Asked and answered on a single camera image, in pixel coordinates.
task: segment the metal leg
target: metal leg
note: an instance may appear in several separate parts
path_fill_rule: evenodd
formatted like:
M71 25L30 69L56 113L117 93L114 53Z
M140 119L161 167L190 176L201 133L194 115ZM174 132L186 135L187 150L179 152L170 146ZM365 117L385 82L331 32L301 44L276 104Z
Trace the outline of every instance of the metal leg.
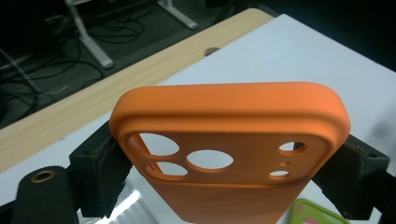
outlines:
M64 0L69 7L70 13L79 31L79 40L93 55L93 57L104 67L111 68L114 62L107 56L107 54L96 44L96 42L88 35L81 17L78 15L76 6L73 0Z
M192 21L186 15L173 7L172 0L160 0L158 1L158 5L169 12L172 16L176 17L179 21L183 22L190 29L195 30L198 27L198 24L195 21Z

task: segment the orange phone case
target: orange phone case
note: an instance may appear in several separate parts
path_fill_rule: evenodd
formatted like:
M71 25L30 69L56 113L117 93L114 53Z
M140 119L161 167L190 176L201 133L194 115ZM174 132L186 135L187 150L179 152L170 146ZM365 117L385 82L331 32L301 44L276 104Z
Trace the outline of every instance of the orange phone case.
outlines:
M138 88L120 98L109 125L180 218L217 224L276 223L350 130L338 95L306 82ZM178 151L154 155L142 133L169 138ZM282 147L287 143L294 149ZM227 154L230 164L191 162L208 149ZM161 162L186 174L164 174Z

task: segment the dark floor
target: dark floor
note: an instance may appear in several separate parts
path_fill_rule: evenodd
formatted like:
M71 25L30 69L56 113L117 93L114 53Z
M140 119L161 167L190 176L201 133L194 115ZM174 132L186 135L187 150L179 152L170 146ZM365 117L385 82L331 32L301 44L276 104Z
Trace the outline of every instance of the dark floor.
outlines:
M212 25L221 7L206 8L206 0L174 0L174 6L199 24L192 31L152 4L150 0L124 0L125 10L114 7L80 7L89 32L115 62L103 69L75 38L70 25L57 30L63 54L40 52L19 63L35 83L27 83L21 71L0 56L0 128L51 105L92 83L113 75L161 49ZM358 53L396 71L396 17L390 1L261 0L261 9L288 14ZM15 60L25 53L11 51Z

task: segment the wooden table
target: wooden table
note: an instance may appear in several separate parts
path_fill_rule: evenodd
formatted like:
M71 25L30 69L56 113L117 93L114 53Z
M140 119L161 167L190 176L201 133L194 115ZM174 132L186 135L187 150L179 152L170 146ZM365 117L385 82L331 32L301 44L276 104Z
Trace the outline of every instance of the wooden table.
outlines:
M272 19L249 9L0 130L0 173L112 110L126 91L156 85Z

